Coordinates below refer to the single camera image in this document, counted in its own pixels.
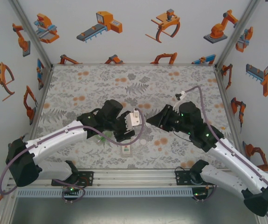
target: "floral patterned surface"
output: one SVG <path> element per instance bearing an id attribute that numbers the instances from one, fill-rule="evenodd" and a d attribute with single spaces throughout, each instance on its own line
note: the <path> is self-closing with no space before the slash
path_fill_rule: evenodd
<path id="1" fill-rule="evenodd" d="M 233 141 L 213 67 L 126 64 L 56 66 L 36 137 L 102 107 L 107 99 L 119 101 L 124 106 L 121 113 L 139 107 L 147 119 L 166 104 L 174 105 L 176 93 L 197 84 L 201 85 L 210 123 Z M 186 100 L 200 108 L 198 90 L 188 93 Z M 184 133 L 177 135 L 188 138 Z M 139 140 L 132 144 L 132 155 L 127 158 L 121 156 L 121 147 L 109 142 L 98 145 L 93 138 L 74 143 L 47 160 L 72 160 L 78 168 L 188 168 L 203 159 L 216 168 L 225 167 L 192 143 L 151 125 L 145 127 L 141 137 L 147 144 L 142 145 Z"/>

